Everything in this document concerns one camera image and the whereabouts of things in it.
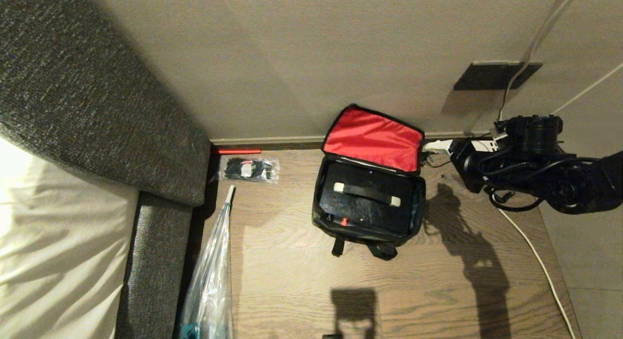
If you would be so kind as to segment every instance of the plastic bag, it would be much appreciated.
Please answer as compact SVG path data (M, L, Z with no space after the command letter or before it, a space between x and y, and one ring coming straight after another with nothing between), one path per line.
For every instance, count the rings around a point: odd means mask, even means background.
M252 182L277 183L279 181L279 159L266 157L220 157L220 181L242 179Z
M234 186L201 249L186 293L180 339L233 339L229 271L229 211Z

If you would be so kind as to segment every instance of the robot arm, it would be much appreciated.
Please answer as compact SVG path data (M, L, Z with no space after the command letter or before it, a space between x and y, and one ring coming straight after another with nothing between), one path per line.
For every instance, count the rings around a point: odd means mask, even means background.
M620 206L623 151L601 159L565 153L558 146L562 129L560 117L518 116L496 122L493 141L438 141L423 150L447 151L467 189L479 193L485 188L492 204L504 210L530 210L542 201L571 214ZM497 194L501 190L538 199L530 206L508 207Z

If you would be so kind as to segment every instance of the white sheet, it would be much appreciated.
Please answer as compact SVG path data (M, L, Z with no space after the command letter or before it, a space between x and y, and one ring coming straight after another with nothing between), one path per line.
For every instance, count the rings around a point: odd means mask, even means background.
M138 190L0 139L0 338L113 338Z

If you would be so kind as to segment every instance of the white cable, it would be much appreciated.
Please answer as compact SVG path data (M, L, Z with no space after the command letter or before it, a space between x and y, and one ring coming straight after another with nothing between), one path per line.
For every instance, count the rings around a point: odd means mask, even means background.
M623 68L623 62L617 66L616 68L612 69L612 71L610 71L609 73L603 75L603 77L601 77L600 79L598 79L597 81L595 81L592 85L588 86L588 88L586 88L585 90L581 91L580 93L578 93L578 95L576 95L575 97L571 98L568 102L566 102L565 104L563 104L560 108L554 110L554 112L552 114L556 114L559 111L563 110L564 108L567 107L567 105L571 104L572 102L576 101L576 99L578 99L579 97L582 97L583 95L585 95L588 91L592 90L595 86L597 86L598 84L600 84L603 80L607 79L608 77L614 75L615 72L617 72L620 68Z
M536 52L536 49L541 44L541 38L543 37L543 33L545 33L545 31L547 30L548 26L552 22L552 20L554 20L558 15L560 15L560 13L563 12L563 9L565 8L565 6L567 6L567 4L569 4L569 2L571 2L571 0L563 0L562 2L560 2L560 4L558 5L558 8L556 8L556 10L552 11L552 13L549 15L549 17L547 17L547 19L545 19L545 21L543 22L543 24L539 28L538 33L536 33L536 37L532 40L532 46L530 47L530 52L528 53L527 59L523 62L523 66L521 66L520 70L517 71L511 77L510 81L508 81L508 86L507 86L506 90L504 91L504 98L502 99L502 104L500 106L500 112L498 113L498 121L501 121L501 119L502 119L502 109L504 108L504 105L506 103L506 98L507 98L508 91L510 91L510 88L513 85L514 80L516 80L516 78L519 77L519 75L521 75L521 73L526 68L528 68L528 64L530 64L530 61L532 60L532 56L534 55L534 53Z
M536 249L534 248L534 246L530 242L530 239L528 239L526 234L523 233L523 231L519 228L519 226L517 226L516 223L514 223L514 221L510 217L508 217L508 215L503 210L501 210L499 208L498 211L500 211L500 213L502 215L504 215L504 217L506 217L508 222L510 222L514 226L514 228L517 230L517 232L519 232L521 234L521 237L523 237L523 239L525 239L525 241L528 243L528 245L532 249L532 252L534 253L534 256L536 256L536 259L539 261L539 264L541 264L541 268L543 269L543 272L545 272L545 277L547 278L547 282L550 284L550 288L551 288L552 294L554 294L554 299L556 300L556 305L558 305L560 313L563 314L563 319L565 319L565 324L567 324L567 329L569 330L569 333L571 334L572 339L576 339L576 336L573 334L573 328L571 327L571 323L569 322L569 319L567 317L567 312L565 312L565 309L563 308L563 304L561 304L560 303L560 299L558 299L558 295L556 294L556 289L554 289L554 283L552 283L551 278L550 278L550 274L547 272L547 268L545 268L545 265L543 264L543 261L541 260L541 257L539 257L539 254L536 252Z

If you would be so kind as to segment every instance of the gray sofa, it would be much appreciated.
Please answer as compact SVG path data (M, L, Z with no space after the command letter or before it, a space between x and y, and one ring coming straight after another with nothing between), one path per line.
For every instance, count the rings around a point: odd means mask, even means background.
M0 135L141 191L116 337L171 337L209 140L91 1L0 8Z

